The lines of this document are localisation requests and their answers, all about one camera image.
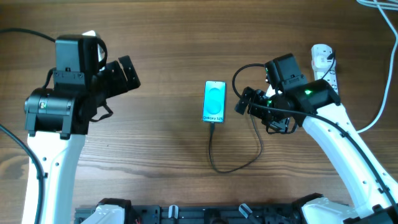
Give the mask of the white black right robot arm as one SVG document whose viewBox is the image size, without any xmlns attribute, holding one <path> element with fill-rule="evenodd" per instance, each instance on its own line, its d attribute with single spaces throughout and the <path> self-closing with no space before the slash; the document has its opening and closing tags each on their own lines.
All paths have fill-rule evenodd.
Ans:
<svg viewBox="0 0 398 224">
<path fill-rule="evenodd" d="M 397 182 L 356 132 L 331 85 L 308 82 L 292 54 L 262 67 L 275 94 L 246 87 L 237 95 L 236 112 L 259 118 L 275 132 L 281 121 L 293 118 L 321 147 L 353 202 L 349 207 L 309 196 L 298 205 L 303 223 L 397 223 Z"/>
</svg>

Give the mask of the blue screen smartphone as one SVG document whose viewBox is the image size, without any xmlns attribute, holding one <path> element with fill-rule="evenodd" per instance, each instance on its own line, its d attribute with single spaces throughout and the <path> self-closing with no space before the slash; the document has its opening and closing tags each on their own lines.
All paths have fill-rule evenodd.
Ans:
<svg viewBox="0 0 398 224">
<path fill-rule="evenodd" d="M 223 123 L 226 101 L 226 83 L 221 81 L 205 82 L 202 121 Z"/>
</svg>

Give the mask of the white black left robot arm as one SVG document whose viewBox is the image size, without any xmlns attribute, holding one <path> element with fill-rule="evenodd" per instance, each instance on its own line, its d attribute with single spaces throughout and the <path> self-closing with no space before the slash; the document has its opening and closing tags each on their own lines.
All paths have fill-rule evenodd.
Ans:
<svg viewBox="0 0 398 224">
<path fill-rule="evenodd" d="M 55 40 L 53 87 L 35 89 L 24 103 L 30 159 L 23 223 L 69 223 L 77 163 L 97 109 L 139 88 L 129 56 L 107 61 L 105 43 L 93 35 L 61 35 Z"/>
</svg>

